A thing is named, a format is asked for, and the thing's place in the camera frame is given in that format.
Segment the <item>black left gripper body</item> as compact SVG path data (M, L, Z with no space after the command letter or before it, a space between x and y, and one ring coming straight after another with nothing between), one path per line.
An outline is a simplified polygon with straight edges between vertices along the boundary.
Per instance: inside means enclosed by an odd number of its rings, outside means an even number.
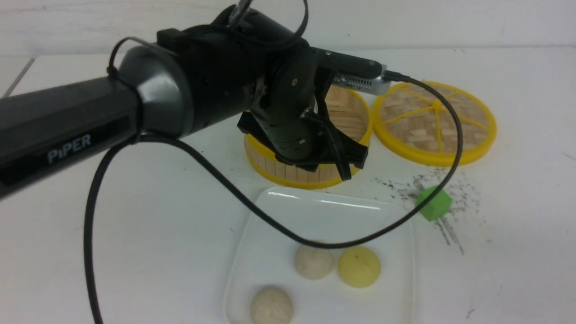
M327 147L321 133L322 129L315 121L317 118L329 119L325 104L321 104L319 113L307 108L298 117L290 120L274 120L251 111L243 112L237 127L245 135L253 136L260 144L271 150L276 160L281 163L289 166L298 163L321 166L323 165L320 162L321 154ZM364 168L368 147L354 141L343 131L339 129L338 131L343 140L350 169L352 166L358 169Z

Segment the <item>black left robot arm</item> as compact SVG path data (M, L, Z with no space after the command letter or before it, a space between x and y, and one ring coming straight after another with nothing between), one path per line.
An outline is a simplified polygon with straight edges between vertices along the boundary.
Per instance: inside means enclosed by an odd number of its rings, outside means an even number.
M340 179L368 148L330 121L333 72L302 34L230 6L208 25L157 33L107 75L1 100L1 197L144 135L183 138L239 115L240 131L276 160Z

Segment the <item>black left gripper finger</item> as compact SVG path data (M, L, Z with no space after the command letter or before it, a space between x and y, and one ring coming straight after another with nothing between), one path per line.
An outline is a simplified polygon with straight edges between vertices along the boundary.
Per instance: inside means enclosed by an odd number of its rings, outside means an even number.
M306 172L317 172L319 166L320 166L319 164L302 164L302 163L295 164L296 168L299 168Z
M343 181L350 180L352 178L350 164L338 129L329 119L317 118L315 121L322 129L321 133L325 138L325 146L327 147L321 154L319 162L335 165L340 179Z

